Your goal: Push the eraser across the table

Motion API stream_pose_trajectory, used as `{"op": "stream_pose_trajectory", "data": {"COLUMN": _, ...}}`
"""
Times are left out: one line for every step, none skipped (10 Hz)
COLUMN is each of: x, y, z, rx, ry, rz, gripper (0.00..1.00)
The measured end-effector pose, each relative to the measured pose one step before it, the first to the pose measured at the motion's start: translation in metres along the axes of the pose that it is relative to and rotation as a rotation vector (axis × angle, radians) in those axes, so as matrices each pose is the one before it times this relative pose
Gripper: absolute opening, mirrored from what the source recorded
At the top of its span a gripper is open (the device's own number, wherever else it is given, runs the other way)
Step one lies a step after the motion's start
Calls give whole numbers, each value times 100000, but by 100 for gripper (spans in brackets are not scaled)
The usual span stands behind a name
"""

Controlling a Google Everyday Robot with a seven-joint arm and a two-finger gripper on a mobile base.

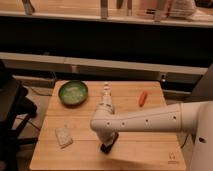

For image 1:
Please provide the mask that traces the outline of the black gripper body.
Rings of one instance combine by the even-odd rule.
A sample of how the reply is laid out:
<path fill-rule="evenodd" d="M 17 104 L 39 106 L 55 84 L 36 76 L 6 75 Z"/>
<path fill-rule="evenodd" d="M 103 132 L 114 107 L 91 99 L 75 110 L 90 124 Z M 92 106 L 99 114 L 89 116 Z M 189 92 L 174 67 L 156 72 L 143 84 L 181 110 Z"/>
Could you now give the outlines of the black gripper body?
<path fill-rule="evenodd" d="M 112 138 L 112 141 L 108 144 L 106 143 L 103 143 L 100 147 L 100 150 L 104 153 L 104 154 L 109 154 L 113 145 L 115 144 L 115 142 L 117 141 L 119 137 L 119 134 L 118 133 L 115 133 L 114 134 L 114 137 Z"/>

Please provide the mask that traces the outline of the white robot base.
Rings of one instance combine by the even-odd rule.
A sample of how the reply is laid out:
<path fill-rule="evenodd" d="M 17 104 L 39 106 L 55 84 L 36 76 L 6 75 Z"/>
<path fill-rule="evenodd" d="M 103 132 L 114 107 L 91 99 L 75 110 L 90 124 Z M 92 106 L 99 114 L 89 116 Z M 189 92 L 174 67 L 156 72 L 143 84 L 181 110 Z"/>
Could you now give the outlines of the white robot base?
<path fill-rule="evenodd" d="M 213 171 L 213 101 L 181 104 L 182 130 L 196 134 L 190 171 Z"/>

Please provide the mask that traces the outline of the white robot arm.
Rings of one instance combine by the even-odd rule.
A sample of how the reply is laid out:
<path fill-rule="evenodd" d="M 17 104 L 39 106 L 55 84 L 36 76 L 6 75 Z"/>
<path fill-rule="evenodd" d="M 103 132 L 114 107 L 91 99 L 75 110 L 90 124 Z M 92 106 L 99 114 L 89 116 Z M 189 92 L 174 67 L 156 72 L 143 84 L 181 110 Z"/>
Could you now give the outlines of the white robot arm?
<path fill-rule="evenodd" d="M 124 114 L 111 114 L 106 106 L 96 109 L 90 128 L 102 142 L 100 150 L 109 154 L 120 132 L 187 132 L 184 104 L 145 109 Z"/>

